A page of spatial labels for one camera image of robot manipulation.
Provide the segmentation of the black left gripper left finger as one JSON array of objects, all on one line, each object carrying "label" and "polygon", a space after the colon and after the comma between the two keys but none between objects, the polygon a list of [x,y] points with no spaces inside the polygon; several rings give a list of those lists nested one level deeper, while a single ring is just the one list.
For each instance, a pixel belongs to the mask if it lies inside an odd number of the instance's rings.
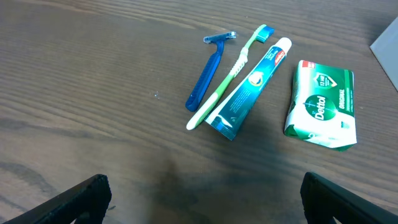
[{"label": "black left gripper left finger", "polygon": [[96,174],[7,223],[102,223],[111,197],[107,176]]}]

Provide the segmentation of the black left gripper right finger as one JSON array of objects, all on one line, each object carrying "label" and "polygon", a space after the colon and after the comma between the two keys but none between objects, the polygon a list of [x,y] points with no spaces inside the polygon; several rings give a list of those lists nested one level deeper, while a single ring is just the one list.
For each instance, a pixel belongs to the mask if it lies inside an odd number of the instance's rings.
[{"label": "black left gripper right finger", "polygon": [[304,175],[300,189],[307,223],[397,223],[397,215],[314,173]]}]

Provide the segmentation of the blue disposable razor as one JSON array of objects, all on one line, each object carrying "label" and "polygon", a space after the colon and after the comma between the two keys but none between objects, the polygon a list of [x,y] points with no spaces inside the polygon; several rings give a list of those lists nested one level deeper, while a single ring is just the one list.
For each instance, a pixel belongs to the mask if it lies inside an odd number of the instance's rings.
[{"label": "blue disposable razor", "polygon": [[224,51],[224,43],[229,39],[235,38],[235,31],[227,32],[224,34],[206,36],[203,38],[204,43],[215,44],[217,49],[216,52],[209,57],[195,87],[193,88],[190,96],[188,97],[188,100],[185,103],[185,107],[187,110],[194,112],[198,109],[213,78],[213,75],[215,74],[216,69],[221,62],[222,54]]}]

